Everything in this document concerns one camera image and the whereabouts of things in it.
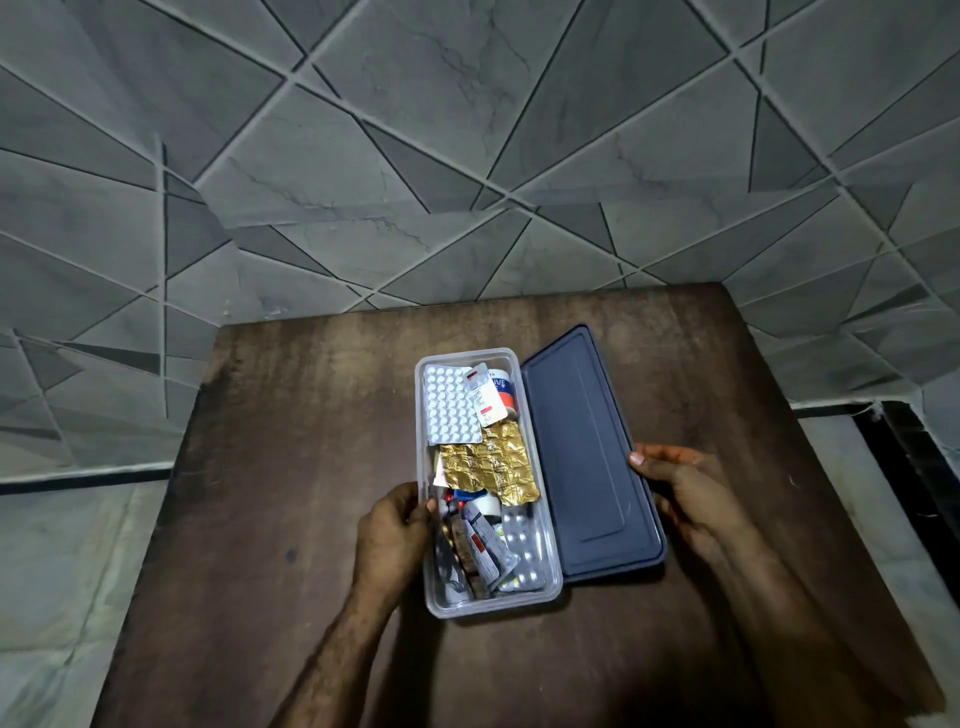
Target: geometric tile pattern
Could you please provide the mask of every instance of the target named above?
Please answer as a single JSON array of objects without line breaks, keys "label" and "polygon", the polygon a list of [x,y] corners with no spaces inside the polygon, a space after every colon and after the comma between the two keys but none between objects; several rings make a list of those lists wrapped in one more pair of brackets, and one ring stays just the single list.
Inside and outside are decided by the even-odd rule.
[{"label": "geometric tile pattern", "polygon": [[791,398],[960,367],[955,3],[48,10],[0,29],[24,462],[169,460],[218,327],[276,318],[719,280]]}]

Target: silver blister pack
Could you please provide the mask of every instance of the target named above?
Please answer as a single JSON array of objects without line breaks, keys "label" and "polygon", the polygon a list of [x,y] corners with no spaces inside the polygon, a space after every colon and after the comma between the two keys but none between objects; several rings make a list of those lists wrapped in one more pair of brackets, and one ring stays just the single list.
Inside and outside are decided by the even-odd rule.
[{"label": "silver blister pack", "polygon": [[543,567],[531,504],[503,506],[502,519],[504,541],[507,548],[519,557],[520,563],[514,569],[513,578],[505,581],[497,590],[510,593],[542,589]]},{"label": "silver blister pack", "polygon": [[470,367],[430,364],[423,370],[423,407],[429,445],[483,442],[480,420],[464,385]]}]

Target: left hand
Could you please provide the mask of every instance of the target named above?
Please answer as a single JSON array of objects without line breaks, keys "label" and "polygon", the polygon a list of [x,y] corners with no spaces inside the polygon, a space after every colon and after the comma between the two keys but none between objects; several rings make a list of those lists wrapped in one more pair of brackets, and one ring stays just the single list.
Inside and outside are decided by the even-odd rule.
[{"label": "left hand", "polygon": [[351,596],[366,608],[393,612],[420,568],[436,510],[433,498],[417,505],[417,483],[398,485],[373,504],[357,525]]}]

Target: floor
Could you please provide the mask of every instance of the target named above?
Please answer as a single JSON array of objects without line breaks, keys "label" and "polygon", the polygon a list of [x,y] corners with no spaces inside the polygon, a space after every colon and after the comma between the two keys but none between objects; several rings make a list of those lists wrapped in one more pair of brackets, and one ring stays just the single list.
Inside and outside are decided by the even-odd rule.
[{"label": "floor", "polygon": [[[960,610],[853,420],[801,424],[947,695],[945,715],[912,724],[960,726]],[[0,498],[0,725],[89,724],[165,491]]]}]

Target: gray tile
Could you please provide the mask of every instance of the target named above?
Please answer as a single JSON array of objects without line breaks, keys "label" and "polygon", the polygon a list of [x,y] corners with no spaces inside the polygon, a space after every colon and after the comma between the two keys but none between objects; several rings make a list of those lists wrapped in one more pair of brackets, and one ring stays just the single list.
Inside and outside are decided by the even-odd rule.
[{"label": "gray tile", "polygon": [[423,212],[353,117],[298,87],[199,189],[230,228]]},{"label": "gray tile", "polygon": [[903,266],[898,255],[880,255],[870,264],[850,307],[847,322],[866,320],[877,313],[924,298],[926,291]]},{"label": "gray tile", "polygon": [[154,149],[146,114],[60,0],[7,4],[0,62],[141,152]]},{"label": "gray tile", "polygon": [[26,362],[16,348],[0,349],[0,395],[25,400],[39,394]]},{"label": "gray tile", "polygon": [[751,191],[804,187],[826,177],[827,170],[770,103],[763,98],[758,103]]},{"label": "gray tile", "polygon": [[604,203],[603,209],[617,254],[645,266],[775,207],[789,194],[795,193],[738,192],[651,198]]},{"label": "gray tile", "polygon": [[260,0],[162,0],[193,22],[217,31],[262,58],[292,68],[303,58]]},{"label": "gray tile", "polygon": [[960,318],[948,309],[913,308],[916,314],[909,318],[856,336],[898,372],[926,384],[960,367]]},{"label": "gray tile", "polygon": [[381,311],[387,311],[391,308],[408,308],[410,306],[417,305],[416,303],[410,301],[404,301],[403,299],[396,298],[395,296],[387,296],[383,293],[374,293],[370,296],[369,301],[373,304],[375,308]]},{"label": "gray tile", "polygon": [[51,705],[50,721],[45,726],[74,728],[90,725],[115,645],[113,640],[78,645],[70,664],[64,669],[62,690]]},{"label": "gray tile", "polygon": [[523,185],[534,205],[746,192],[756,90],[731,63]]},{"label": "gray tile", "polygon": [[193,412],[193,402],[197,398],[197,390],[185,387],[175,381],[167,381],[167,419],[174,425],[186,427],[190,422],[190,413]]},{"label": "gray tile", "polygon": [[0,649],[73,646],[132,491],[116,485],[4,496]]},{"label": "gray tile", "polygon": [[766,359],[783,393],[797,401],[841,397],[893,374],[855,342],[836,335],[821,336]]},{"label": "gray tile", "polygon": [[850,311],[870,261],[803,283],[740,308],[744,321],[774,336],[826,334]]},{"label": "gray tile", "polygon": [[0,231],[142,291],[156,229],[153,192],[0,152]]},{"label": "gray tile", "polygon": [[850,192],[876,223],[886,231],[894,224],[903,201],[910,191],[909,184],[851,187]]},{"label": "gray tile", "polygon": [[586,3],[494,166],[527,182],[725,55],[685,3]]},{"label": "gray tile", "polygon": [[167,301],[218,325],[248,320],[256,302],[240,287],[238,256],[230,242],[201,258],[167,281]]},{"label": "gray tile", "polygon": [[53,408],[70,449],[85,467],[173,464],[182,433],[164,428],[135,425],[90,412]]},{"label": "gray tile", "polygon": [[648,270],[668,283],[723,280],[835,197],[833,187],[818,187],[734,228],[719,232],[692,248],[650,266]]},{"label": "gray tile", "polygon": [[770,0],[770,27],[776,26],[812,2],[813,0]]},{"label": "gray tile", "polygon": [[576,6],[372,0],[318,66],[358,108],[486,177]]},{"label": "gray tile", "polygon": [[960,119],[856,164],[842,176],[851,184],[906,184],[934,175],[955,174],[958,164]]},{"label": "gray tile", "polygon": [[159,306],[153,299],[141,296],[75,337],[74,341],[96,347],[159,353]]},{"label": "gray tile", "polygon": [[240,250],[264,255],[274,260],[281,260],[284,263],[306,268],[308,271],[325,276],[333,275],[270,225],[260,225],[255,228],[235,228],[229,231],[229,234]]},{"label": "gray tile", "polygon": [[384,288],[416,303],[474,301],[530,218],[508,209]]},{"label": "gray tile", "polygon": [[191,203],[167,195],[165,210],[167,278],[193,265],[230,239],[216,215],[203,203]]},{"label": "gray tile", "polygon": [[928,382],[924,387],[924,423],[948,448],[960,449],[960,371]]},{"label": "gray tile", "polygon": [[0,234],[0,321],[27,334],[70,339],[136,294]]},{"label": "gray tile", "polygon": [[533,220],[481,299],[591,291],[620,275],[616,261],[564,231]]},{"label": "gray tile", "polygon": [[960,173],[934,175],[915,182],[894,224],[890,237],[907,245],[938,232],[960,228]]},{"label": "gray tile", "polygon": [[364,129],[428,212],[458,212],[469,210],[473,205],[480,193],[480,182],[441,164],[375,126],[364,124]]},{"label": "gray tile", "polygon": [[354,306],[348,313],[354,313],[356,311],[376,311],[378,310],[375,305],[368,301],[361,301],[356,306]]},{"label": "gray tile", "polygon": [[543,206],[537,214],[551,220],[570,232],[575,232],[585,240],[598,245],[605,251],[615,253],[603,208],[596,203],[586,205]]},{"label": "gray tile", "polygon": [[766,0],[707,0],[705,5],[738,44],[763,33]]},{"label": "gray tile", "polygon": [[0,722],[11,728],[49,725],[69,656],[69,649],[0,652]]},{"label": "gray tile", "polygon": [[156,124],[170,168],[188,180],[280,83],[265,68],[144,3],[66,4]]},{"label": "gray tile", "polygon": [[277,229],[343,280],[376,288],[477,225],[480,213],[339,220]]},{"label": "gray tile", "polygon": [[944,689],[948,705],[945,724],[956,725],[955,706],[960,702],[960,613],[956,603],[929,557],[881,564],[878,569]]},{"label": "gray tile", "polygon": [[849,167],[960,116],[958,85],[960,55],[954,55],[830,157],[837,166]]},{"label": "gray tile", "polygon": [[240,253],[237,270],[240,287],[256,302],[248,321],[341,313],[361,298],[338,280],[258,255]]},{"label": "gray tile", "polygon": [[134,424],[163,421],[162,387],[156,376],[67,349],[61,349],[60,356],[83,370],[47,390],[51,406]]},{"label": "gray tile", "polygon": [[853,418],[811,417],[800,420],[800,426],[874,563],[926,557]]},{"label": "gray tile", "polygon": [[[0,443],[39,459],[45,465],[43,470],[51,474],[72,464],[70,452],[61,441],[57,425],[50,419],[40,397],[0,413]],[[13,474],[8,472],[7,464],[5,458],[4,475]]]},{"label": "gray tile", "polygon": [[134,369],[139,369],[154,376],[159,376],[160,374],[160,355],[158,353],[132,352],[128,349],[94,347],[87,344],[68,344],[66,346],[75,352],[98,356],[101,359],[122,364],[125,367],[133,367]]},{"label": "gray tile", "polygon": [[84,641],[115,641],[133,597],[167,482],[137,483],[84,629]]},{"label": "gray tile", "polygon": [[826,2],[770,37],[764,76],[835,150],[949,58],[957,38],[960,7],[944,0]]},{"label": "gray tile", "polygon": [[933,290],[960,288],[960,228],[904,246],[902,251]]},{"label": "gray tile", "polygon": [[168,194],[176,195],[177,197],[182,197],[184,200],[191,200],[195,203],[204,201],[204,198],[200,196],[197,190],[189,184],[181,182],[169,172],[163,175],[163,179],[166,183]]},{"label": "gray tile", "polygon": [[769,296],[877,255],[876,232],[838,197],[724,280],[740,303]]},{"label": "gray tile", "polygon": [[43,391],[82,371],[81,367],[60,356],[57,347],[29,339],[24,339],[22,343],[36,381]]},{"label": "gray tile", "polygon": [[0,96],[4,149],[153,189],[151,162],[2,69]]},{"label": "gray tile", "polygon": [[167,357],[167,378],[191,387],[200,387],[206,373],[206,362],[197,359],[184,359],[180,356]]},{"label": "gray tile", "polygon": [[206,362],[217,338],[218,329],[170,306],[167,306],[166,316],[167,356]]},{"label": "gray tile", "polygon": [[312,49],[354,0],[264,0],[301,48]]}]

